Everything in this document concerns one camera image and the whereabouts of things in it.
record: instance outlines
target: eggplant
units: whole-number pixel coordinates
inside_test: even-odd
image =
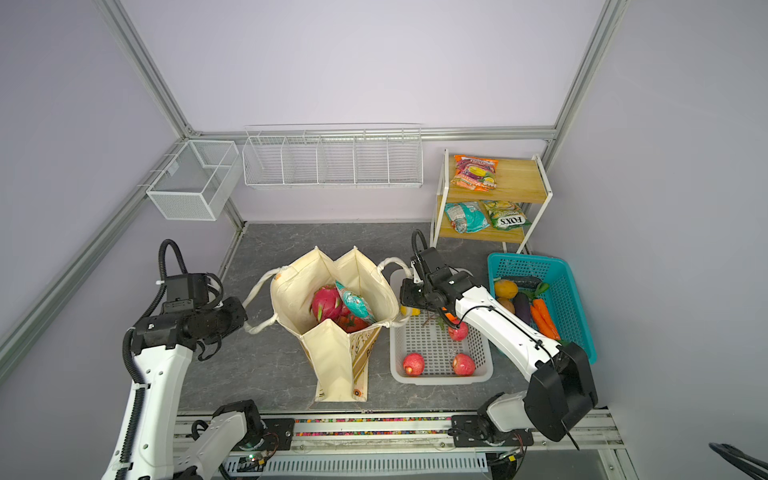
[[[535,325],[533,316],[531,315],[531,304],[528,302],[528,297],[523,292],[518,292],[515,298],[512,299],[512,305],[515,306],[515,316],[528,325]]]
[[[537,276],[503,276],[504,280],[512,280],[518,286],[518,288],[528,288],[536,290],[536,287],[541,283],[541,279]]]

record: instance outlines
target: pomegranate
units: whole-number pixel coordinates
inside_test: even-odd
[[[467,338],[467,335],[469,335],[469,327],[466,323],[462,322],[462,324],[458,326],[458,329],[448,329],[448,334],[451,336],[451,340],[461,342],[463,339]]]
[[[469,355],[459,353],[453,359],[453,372],[458,376],[470,376],[475,373],[475,361]]]
[[[333,321],[347,333],[359,332],[368,326],[365,320],[351,313],[349,315],[341,315]]]
[[[408,354],[406,359],[402,361],[402,369],[406,371],[406,375],[421,375],[424,373],[424,357],[418,353]]]
[[[324,285],[315,292],[310,311],[317,319],[317,322],[320,323],[326,318],[331,320],[338,319],[339,315],[341,315],[342,306],[344,304],[341,301],[341,296],[339,296],[339,291],[336,290],[336,286]]]

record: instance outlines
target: table surface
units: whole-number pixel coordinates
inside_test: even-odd
[[[411,257],[411,232],[429,238],[427,223],[251,224],[224,279],[226,296],[244,300],[270,269],[292,263],[317,245],[331,258],[353,246],[374,263],[386,257]],[[488,255],[500,243],[440,239],[438,250],[448,265],[466,268],[487,286]],[[388,266],[385,277],[396,267]],[[263,288],[247,309],[250,322],[272,316],[269,289]],[[193,359],[184,379],[179,410],[212,412],[221,405],[252,399],[260,412],[474,410],[499,392],[520,392],[528,383],[512,362],[491,345],[493,376],[487,382],[454,386],[417,386],[395,381],[389,372],[389,331],[382,329],[369,361],[367,402],[314,402],[317,378],[298,339],[279,324],[257,335],[238,330],[221,351]]]

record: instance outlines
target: wire basket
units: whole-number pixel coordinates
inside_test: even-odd
[[[233,141],[189,140],[147,189],[168,220],[216,220],[240,179]]]
[[[403,278],[402,270],[392,274],[389,282],[394,291],[400,291]],[[437,319],[427,319],[428,313],[420,313],[404,326],[389,329],[389,371],[395,380],[416,385],[468,385],[491,378],[491,347],[475,327],[469,326],[467,337],[456,342],[448,335],[448,327],[441,328]],[[402,367],[402,361],[410,353],[424,357],[424,373],[420,376],[408,376]],[[453,372],[453,359],[459,353],[469,355],[475,362],[472,375],[457,376]]]
[[[505,276],[536,276],[549,283],[549,290],[541,298],[547,304],[560,337],[584,349],[589,363],[597,361],[598,355],[594,350],[587,317],[581,307],[576,281],[564,260],[538,255],[491,253],[488,255],[488,276],[491,280],[491,295],[494,294],[494,281]]]
[[[245,183],[276,187],[420,187],[421,135],[365,131],[250,135],[243,146]]]

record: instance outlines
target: white mesh basket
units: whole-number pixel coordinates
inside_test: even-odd
[[[401,270],[390,277],[389,282],[395,292],[400,291],[403,278]],[[411,316],[404,326],[389,330],[389,370],[395,380],[416,385],[467,385],[491,378],[493,361],[488,339],[470,326],[467,338],[456,342],[448,335],[448,327],[441,329],[438,320],[426,322],[427,318],[428,313],[423,312]],[[424,357],[424,373],[420,376],[408,376],[402,367],[402,361],[410,353],[419,353]],[[472,375],[458,376],[453,372],[453,359],[459,353],[469,355],[475,361]]]
[[[240,179],[233,141],[189,140],[147,189],[168,220],[216,220]]]
[[[245,183],[275,187],[420,187],[421,135],[414,132],[250,135],[243,146]]]

